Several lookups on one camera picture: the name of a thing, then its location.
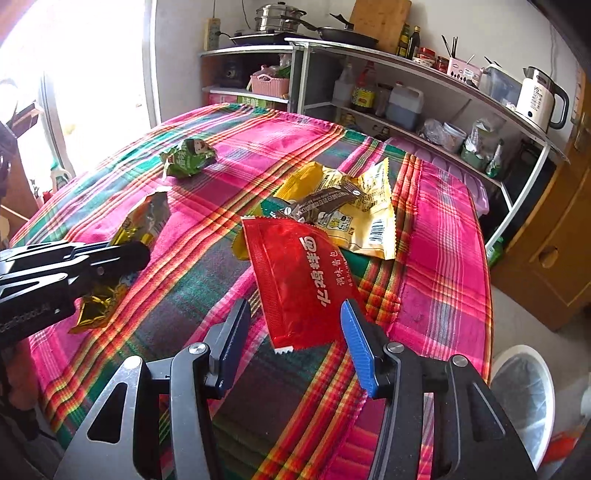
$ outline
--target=plaid tablecloth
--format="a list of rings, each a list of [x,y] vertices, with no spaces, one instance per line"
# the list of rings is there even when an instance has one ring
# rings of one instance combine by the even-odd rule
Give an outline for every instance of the plaid tablecloth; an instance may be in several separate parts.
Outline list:
[[[217,149],[190,179],[162,179],[157,154],[182,138]],[[122,361],[175,355],[246,297],[253,319],[234,388],[210,404],[226,478],[366,478],[384,405],[366,402],[350,356],[336,345],[275,355],[250,262],[230,245],[240,215],[308,161],[357,175],[391,161],[398,252],[393,261],[346,252],[368,316],[421,355],[466,355],[486,378],[492,338],[483,242],[470,196],[447,172],[392,146],[305,116],[212,105],[172,119],[58,192],[15,245],[110,239],[158,185],[173,186],[172,216],[108,327],[69,335],[75,317],[30,339],[41,405],[67,446]],[[429,474],[432,414],[426,401],[421,476]],[[170,421],[160,421],[164,476]]]

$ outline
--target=trash can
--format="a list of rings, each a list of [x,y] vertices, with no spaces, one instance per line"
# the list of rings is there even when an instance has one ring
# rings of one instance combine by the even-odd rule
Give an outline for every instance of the trash can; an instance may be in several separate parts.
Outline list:
[[[546,362],[532,347],[513,346],[494,359],[490,387],[537,470],[554,426],[554,384]]]

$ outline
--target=power strip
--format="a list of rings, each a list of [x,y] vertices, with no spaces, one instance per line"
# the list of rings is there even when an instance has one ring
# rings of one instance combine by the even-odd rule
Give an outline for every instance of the power strip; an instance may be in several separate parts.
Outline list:
[[[219,18],[208,18],[205,25],[205,40],[203,49],[216,50],[220,47],[220,27],[222,21]]]

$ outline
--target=blue gripper pad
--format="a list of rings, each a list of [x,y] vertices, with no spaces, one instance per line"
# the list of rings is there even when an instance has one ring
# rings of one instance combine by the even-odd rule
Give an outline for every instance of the blue gripper pad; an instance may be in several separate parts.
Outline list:
[[[340,308],[340,325],[359,383],[370,397],[375,398],[379,388],[376,375],[384,354],[382,348],[388,343],[388,338],[378,325],[365,319],[357,302],[352,299],[345,300]]]

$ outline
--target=frying pan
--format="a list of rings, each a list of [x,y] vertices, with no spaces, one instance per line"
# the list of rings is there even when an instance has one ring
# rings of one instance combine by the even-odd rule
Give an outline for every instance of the frying pan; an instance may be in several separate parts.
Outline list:
[[[350,22],[347,22],[342,15],[330,14],[330,16],[336,18],[339,22],[343,22],[345,24],[345,29],[334,27],[315,27],[314,25],[302,20],[301,18],[294,19],[289,17],[289,20],[304,25],[308,30],[318,32],[322,40],[333,41],[337,43],[346,43],[348,45],[355,45],[357,47],[363,48],[374,48],[377,45],[377,38],[368,37],[367,35],[362,35],[361,33],[354,32],[354,25]]]

